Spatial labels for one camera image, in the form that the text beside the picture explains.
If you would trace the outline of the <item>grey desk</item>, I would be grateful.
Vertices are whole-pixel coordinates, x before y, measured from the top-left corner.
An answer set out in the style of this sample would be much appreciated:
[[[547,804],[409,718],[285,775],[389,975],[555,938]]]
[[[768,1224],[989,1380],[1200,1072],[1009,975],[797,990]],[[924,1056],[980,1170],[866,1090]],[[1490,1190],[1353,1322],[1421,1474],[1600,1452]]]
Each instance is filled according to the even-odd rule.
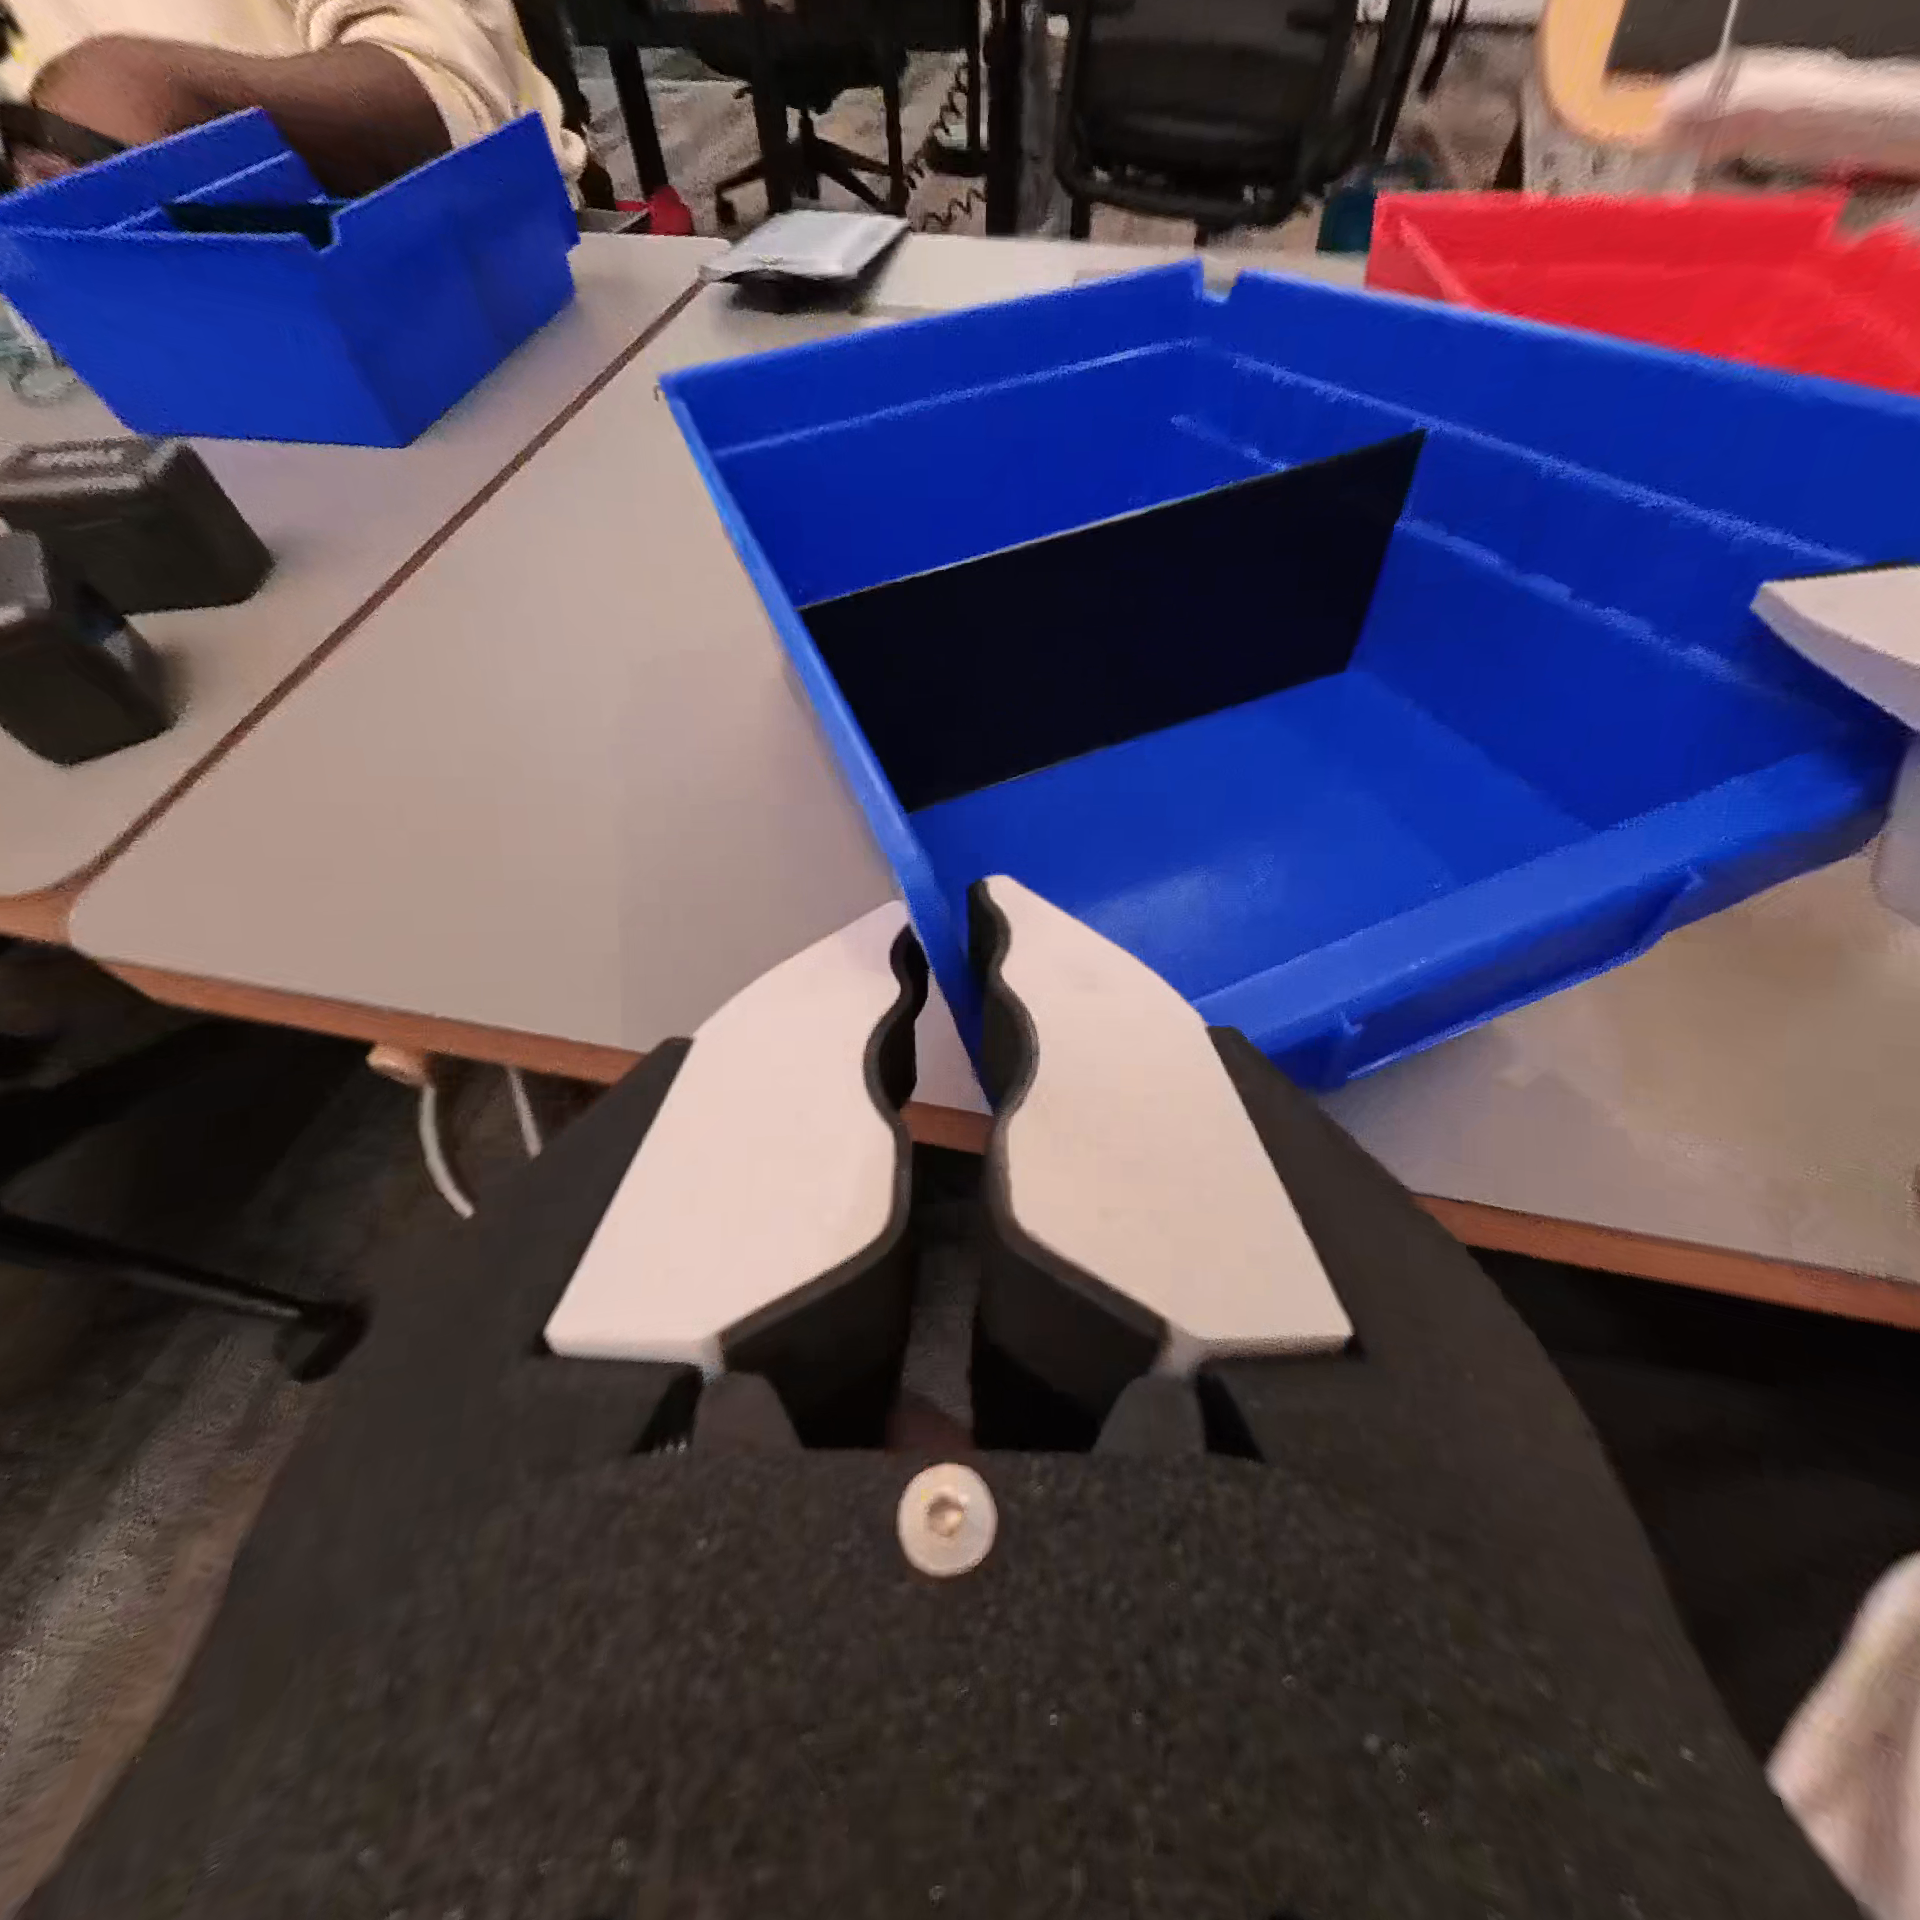
[[[80,893],[634,359],[724,246],[586,234],[575,303],[409,448],[202,441],[275,573],[240,608],[140,621],[180,705],[156,740],[63,769],[5,738],[5,935],[67,943]]]
[[[924,234],[849,318],[690,294],[67,938],[173,1006],[616,1080],[897,890],[658,377],[1172,257]],[[1864,860],[1329,1109],[1468,1242],[1916,1327],[1916,929]]]

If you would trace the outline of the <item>blue bin with white label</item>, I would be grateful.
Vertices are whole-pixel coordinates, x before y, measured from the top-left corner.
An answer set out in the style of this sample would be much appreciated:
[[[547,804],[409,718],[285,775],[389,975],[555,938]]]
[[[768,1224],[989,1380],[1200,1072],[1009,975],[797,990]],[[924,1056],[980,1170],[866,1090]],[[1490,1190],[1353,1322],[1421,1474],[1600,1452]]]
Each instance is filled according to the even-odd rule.
[[[138,434],[415,444],[572,300],[545,122],[362,198],[264,109],[5,196],[5,300]]]

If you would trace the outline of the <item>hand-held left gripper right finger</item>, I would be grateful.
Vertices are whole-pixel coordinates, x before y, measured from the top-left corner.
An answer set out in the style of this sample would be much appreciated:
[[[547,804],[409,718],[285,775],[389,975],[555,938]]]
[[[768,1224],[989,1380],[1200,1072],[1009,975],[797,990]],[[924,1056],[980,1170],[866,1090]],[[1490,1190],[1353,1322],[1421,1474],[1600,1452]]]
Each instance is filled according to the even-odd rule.
[[[1095,1442],[1136,1384],[1348,1353],[1353,1317],[1188,999],[1016,877],[976,880],[967,922],[994,1382]]]

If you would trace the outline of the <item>blue plastic bin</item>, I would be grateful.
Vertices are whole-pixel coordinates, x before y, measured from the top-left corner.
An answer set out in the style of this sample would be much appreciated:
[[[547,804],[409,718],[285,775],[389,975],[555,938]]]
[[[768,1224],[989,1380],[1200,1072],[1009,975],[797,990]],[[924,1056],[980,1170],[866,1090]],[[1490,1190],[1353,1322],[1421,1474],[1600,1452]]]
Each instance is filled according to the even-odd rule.
[[[1896,719],[1754,614],[1916,559],[1916,398],[1183,263],[661,382],[963,1040],[1009,874],[1329,1092],[1859,852]],[[1352,664],[903,812],[801,609],[1421,426]]]

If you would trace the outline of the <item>silver foil pouch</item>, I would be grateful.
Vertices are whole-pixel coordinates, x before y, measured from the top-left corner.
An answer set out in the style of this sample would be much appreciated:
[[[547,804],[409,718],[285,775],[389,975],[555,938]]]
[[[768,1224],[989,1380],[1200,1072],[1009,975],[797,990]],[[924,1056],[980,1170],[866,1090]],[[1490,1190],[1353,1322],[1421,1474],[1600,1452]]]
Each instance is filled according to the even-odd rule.
[[[701,265],[700,281],[770,311],[847,309],[911,234],[890,212],[791,208]]]

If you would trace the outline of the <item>black office chair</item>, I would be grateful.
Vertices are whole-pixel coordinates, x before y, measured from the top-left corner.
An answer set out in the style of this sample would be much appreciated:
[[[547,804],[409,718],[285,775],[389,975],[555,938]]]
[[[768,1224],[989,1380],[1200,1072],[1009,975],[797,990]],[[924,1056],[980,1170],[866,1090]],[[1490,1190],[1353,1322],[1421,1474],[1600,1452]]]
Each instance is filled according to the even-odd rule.
[[[1200,242],[1280,229],[1392,146],[1432,1],[1082,1],[1065,14],[1053,176],[1065,233],[1098,208]]]

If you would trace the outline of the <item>person's body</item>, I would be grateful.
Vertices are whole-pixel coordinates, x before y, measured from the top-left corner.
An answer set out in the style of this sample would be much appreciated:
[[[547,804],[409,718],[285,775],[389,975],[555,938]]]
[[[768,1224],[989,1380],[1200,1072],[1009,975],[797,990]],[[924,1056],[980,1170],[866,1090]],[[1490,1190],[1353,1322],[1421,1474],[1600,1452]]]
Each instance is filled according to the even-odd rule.
[[[1916,1553],[1864,1598],[1767,1777],[1867,1914],[1919,1914]]]

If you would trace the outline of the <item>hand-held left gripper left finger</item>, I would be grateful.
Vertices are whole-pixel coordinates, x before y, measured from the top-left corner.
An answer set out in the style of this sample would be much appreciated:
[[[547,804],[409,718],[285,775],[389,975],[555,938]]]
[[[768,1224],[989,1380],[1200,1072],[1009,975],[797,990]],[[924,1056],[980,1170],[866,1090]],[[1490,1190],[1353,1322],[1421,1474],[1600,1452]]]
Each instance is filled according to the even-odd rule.
[[[545,1322],[567,1359],[767,1380],[802,1442],[879,1440],[903,1369],[921,943],[899,902],[687,1042]]]

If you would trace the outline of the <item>black chair base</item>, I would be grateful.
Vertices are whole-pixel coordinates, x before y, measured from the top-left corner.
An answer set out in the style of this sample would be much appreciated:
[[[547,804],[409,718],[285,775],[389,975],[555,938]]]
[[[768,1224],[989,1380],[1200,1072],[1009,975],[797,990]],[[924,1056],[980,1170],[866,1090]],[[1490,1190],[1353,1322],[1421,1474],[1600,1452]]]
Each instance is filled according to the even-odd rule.
[[[56,1280],[145,1290],[188,1309],[259,1320],[275,1330],[280,1364],[300,1382],[336,1370],[368,1330],[368,1309],[356,1300],[322,1300],[231,1280],[183,1258],[15,1210],[3,1210],[3,1258]]]

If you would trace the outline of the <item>black rounded object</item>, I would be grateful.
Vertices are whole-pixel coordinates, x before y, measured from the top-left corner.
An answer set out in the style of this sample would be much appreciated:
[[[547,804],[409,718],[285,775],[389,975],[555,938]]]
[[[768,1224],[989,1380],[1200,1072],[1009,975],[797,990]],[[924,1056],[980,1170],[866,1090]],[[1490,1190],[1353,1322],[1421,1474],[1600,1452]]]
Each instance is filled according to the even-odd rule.
[[[160,658],[96,586],[35,534],[3,537],[3,729],[56,766],[165,733]]]

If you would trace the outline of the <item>white bar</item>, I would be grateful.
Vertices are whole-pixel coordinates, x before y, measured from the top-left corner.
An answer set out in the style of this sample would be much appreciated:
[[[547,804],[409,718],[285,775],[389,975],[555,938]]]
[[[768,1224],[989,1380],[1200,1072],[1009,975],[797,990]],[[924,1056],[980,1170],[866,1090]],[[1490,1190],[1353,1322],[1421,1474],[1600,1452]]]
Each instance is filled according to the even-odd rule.
[[[1919,61],[1738,46],[1669,81],[1650,142],[1801,174],[1913,180]]]

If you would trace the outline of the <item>black case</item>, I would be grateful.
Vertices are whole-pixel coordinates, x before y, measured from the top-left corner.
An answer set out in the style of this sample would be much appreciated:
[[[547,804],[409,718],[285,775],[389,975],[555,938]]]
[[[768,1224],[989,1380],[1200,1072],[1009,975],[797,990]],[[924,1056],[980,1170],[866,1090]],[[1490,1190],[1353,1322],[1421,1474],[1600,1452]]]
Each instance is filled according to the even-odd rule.
[[[3,458],[3,520],[124,614],[231,608],[275,556],[180,438],[71,438]]]

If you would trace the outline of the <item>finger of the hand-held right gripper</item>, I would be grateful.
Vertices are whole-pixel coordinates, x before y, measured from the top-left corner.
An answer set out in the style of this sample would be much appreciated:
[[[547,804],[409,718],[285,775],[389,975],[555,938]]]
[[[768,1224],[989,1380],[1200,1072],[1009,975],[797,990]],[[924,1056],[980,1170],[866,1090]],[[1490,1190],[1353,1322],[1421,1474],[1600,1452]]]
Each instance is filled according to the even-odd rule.
[[[1908,736],[1871,863],[1877,897],[1903,920],[1920,919],[1920,738]]]
[[[1801,658],[1919,733],[1919,564],[1765,582],[1752,608]]]

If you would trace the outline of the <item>red plastic bin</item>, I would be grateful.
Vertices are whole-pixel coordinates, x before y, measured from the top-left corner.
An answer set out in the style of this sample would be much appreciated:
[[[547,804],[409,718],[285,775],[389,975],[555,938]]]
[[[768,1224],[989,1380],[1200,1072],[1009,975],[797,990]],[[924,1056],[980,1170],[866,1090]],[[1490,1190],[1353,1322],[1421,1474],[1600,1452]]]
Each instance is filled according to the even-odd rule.
[[[1834,192],[1377,201],[1364,281],[1634,345],[1919,394],[1916,229]]]

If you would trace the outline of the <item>black bin divider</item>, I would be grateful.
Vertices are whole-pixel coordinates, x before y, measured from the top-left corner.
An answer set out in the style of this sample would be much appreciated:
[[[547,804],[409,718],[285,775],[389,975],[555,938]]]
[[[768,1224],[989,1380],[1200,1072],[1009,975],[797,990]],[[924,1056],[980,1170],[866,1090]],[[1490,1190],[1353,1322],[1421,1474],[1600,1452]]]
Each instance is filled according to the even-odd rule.
[[[903,812],[1344,671],[1426,431],[816,600]]]

